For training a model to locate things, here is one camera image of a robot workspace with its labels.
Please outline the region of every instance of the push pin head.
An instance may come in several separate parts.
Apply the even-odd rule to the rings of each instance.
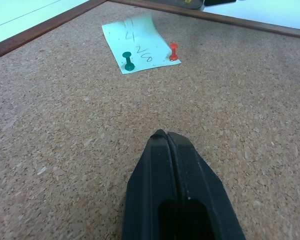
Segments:
[[[131,62],[130,57],[131,57],[131,52],[126,51],[122,54],[122,57],[126,59],[126,65],[124,66],[124,69],[127,71],[132,71],[135,69],[135,65]]]
[[[170,43],[170,48],[172,50],[172,54],[169,57],[170,61],[177,61],[178,60],[178,56],[176,54],[176,49],[178,48],[178,44],[176,44],[176,43]]]

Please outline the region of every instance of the wooden frame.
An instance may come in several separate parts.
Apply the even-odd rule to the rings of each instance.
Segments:
[[[71,21],[72,19],[103,4],[106,1],[107,0],[89,0],[77,7],[74,7],[64,13],[61,13],[60,15],[57,15],[47,21],[44,21],[32,28],[29,28],[28,30],[25,30],[15,36],[12,36],[0,42],[0,57],[61,26],[62,24]],[[251,21],[230,16],[202,12],[198,10],[185,9],[176,6],[148,2],[145,0],[108,1],[300,38],[300,29],[292,27],[273,25],[258,21]]]

